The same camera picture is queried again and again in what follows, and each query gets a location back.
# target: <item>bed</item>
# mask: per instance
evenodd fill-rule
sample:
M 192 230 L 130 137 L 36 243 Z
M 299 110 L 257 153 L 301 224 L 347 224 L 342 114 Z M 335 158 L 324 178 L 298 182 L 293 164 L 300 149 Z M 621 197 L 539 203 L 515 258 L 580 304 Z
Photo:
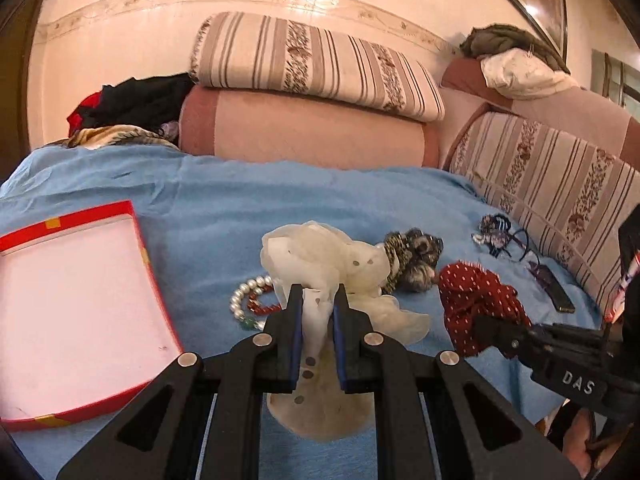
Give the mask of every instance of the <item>bed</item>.
M 131 200 L 164 303 L 187 351 L 210 356 L 248 335 L 228 310 L 238 283 L 262 272 L 261 237 L 308 220 L 375 244 L 389 231 L 418 226 L 444 240 L 438 268 L 479 262 L 513 285 L 533 323 L 592 328 L 600 311 L 555 261 L 543 258 L 576 306 L 558 314 L 523 264 L 496 259 L 473 243 L 479 219 L 498 212 L 469 181 L 440 170 L 340 171 L 295 162 L 249 164 L 191 156 L 164 146 L 110 146 L 91 151 L 49 146 L 32 153 L 0 189 L 0 233 L 103 203 Z M 78 269 L 84 273 L 99 269 Z M 436 288 L 398 294 L 403 308 L 433 316 L 412 350 L 435 354 L 452 345 Z M 489 349 L 468 362 L 530 421 L 562 399 L 533 383 L 530 371 Z M 113 415 L 13 437 L 45 480 L 53 480 Z M 281 427 L 263 410 L 260 478 L 374 478 L 375 432 L 319 444 Z

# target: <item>white sheer scrunchie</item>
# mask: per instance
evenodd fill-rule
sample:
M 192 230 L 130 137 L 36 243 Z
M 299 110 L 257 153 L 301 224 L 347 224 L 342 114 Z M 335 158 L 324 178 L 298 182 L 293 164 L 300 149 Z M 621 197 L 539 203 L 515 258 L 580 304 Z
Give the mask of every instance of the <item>white sheer scrunchie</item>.
M 341 438 L 372 422 L 372 394 L 345 395 L 339 387 L 335 355 L 327 325 L 334 297 L 344 283 L 351 308 L 369 314 L 373 329 L 404 344 L 420 341 L 431 326 L 427 314 L 401 310 L 393 296 L 381 296 L 389 275 L 383 248 L 351 240 L 329 225 L 307 222 L 280 227 L 262 238 L 262 266 L 273 280 L 280 304 L 289 289 L 303 291 L 303 355 L 293 394 L 268 397 L 275 418 L 299 436 Z

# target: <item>polka dot fabric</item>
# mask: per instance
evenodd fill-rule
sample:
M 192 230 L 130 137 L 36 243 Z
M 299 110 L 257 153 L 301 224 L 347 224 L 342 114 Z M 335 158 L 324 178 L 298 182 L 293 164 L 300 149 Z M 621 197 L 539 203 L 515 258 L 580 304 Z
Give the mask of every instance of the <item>polka dot fabric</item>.
M 511 285 L 503 285 L 497 274 L 476 264 L 457 262 L 446 266 L 440 272 L 438 288 L 444 326 L 460 355 L 478 355 L 487 348 L 473 338 L 474 316 L 485 314 L 531 326 L 517 300 L 518 291 Z

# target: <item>silver screw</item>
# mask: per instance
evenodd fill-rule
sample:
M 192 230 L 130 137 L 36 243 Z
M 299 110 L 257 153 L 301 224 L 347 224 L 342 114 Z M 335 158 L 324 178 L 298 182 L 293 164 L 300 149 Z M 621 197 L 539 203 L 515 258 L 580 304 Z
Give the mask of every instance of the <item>silver screw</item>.
M 377 332 L 369 332 L 366 336 L 364 336 L 364 342 L 370 346 L 378 346 L 382 344 L 385 340 L 379 333 Z
M 271 341 L 273 341 L 273 337 L 265 332 L 262 332 L 261 334 L 254 335 L 253 341 L 254 345 L 256 346 L 267 346 L 271 344 Z
M 440 354 L 440 360 L 446 365 L 453 366 L 460 362 L 460 356 L 451 350 L 447 350 Z
M 198 361 L 198 356 L 193 352 L 187 352 L 178 357 L 178 364 L 184 368 L 193 366 Z

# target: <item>open box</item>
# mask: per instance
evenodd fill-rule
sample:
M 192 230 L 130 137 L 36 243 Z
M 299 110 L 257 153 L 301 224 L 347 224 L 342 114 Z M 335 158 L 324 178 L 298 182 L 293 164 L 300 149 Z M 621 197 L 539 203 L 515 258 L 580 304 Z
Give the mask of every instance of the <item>open box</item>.
M 131 202 L 0 237 L 0 418 L 9 430 L 113 412 L 181 352 Z

